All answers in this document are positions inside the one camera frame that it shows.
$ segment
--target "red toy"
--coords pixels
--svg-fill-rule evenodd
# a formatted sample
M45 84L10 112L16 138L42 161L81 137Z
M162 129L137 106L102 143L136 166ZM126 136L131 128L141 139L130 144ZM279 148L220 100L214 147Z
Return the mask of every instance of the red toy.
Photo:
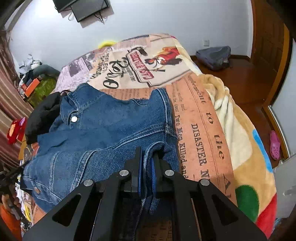
M22 141L25 134L26 124L27 119L25 117L21 120L14 120L11 123L11 127L9 128L7 133L8 143L10 145L16 143L17 140L19 140L20 142Z

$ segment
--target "black cloth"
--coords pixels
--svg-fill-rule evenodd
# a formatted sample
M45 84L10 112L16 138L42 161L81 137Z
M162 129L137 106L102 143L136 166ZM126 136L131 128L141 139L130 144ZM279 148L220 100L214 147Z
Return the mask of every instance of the black cloth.
M29 79L31 79L31 80L35 79L33 77L33 70L30 70L29 72L26 73L26 76L24 77L24 80L23 80L25 85L27 85L27 82L28 82Z
M48 133L54 120L59 116L62 98L67 94L55 92L47 96L28 118L25 136L27 144L37 142L37 136Z

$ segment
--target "pink crocs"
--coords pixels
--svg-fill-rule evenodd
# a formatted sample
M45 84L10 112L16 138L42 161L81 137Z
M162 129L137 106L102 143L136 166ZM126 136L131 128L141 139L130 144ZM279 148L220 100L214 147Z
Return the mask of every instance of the pink crocs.
M279 160L279 149L281 143L275 131L271 131L270 133L270 155L274 160Z

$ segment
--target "power outlet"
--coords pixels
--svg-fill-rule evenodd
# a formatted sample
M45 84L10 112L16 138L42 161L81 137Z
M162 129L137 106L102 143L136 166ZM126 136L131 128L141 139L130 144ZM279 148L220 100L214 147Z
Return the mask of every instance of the power outlet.
M210 46L210 40L209 39L204 39L204 46Z

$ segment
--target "white wall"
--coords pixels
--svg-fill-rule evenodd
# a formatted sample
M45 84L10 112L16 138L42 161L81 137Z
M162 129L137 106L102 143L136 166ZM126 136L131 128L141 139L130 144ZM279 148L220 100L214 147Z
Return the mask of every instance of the white wall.
M105 25L69 21L52 0L33 0L15 24L11 51L18 62L32 54L54 68L96 49L104 40L120 41L148 33L174 35L190 55L204 48L229 45L231 53L248 55L250 0L110 0L114 14Z
M286 137L291 154L296 153L296 43L293 40L292 56L285 82L272 105Z

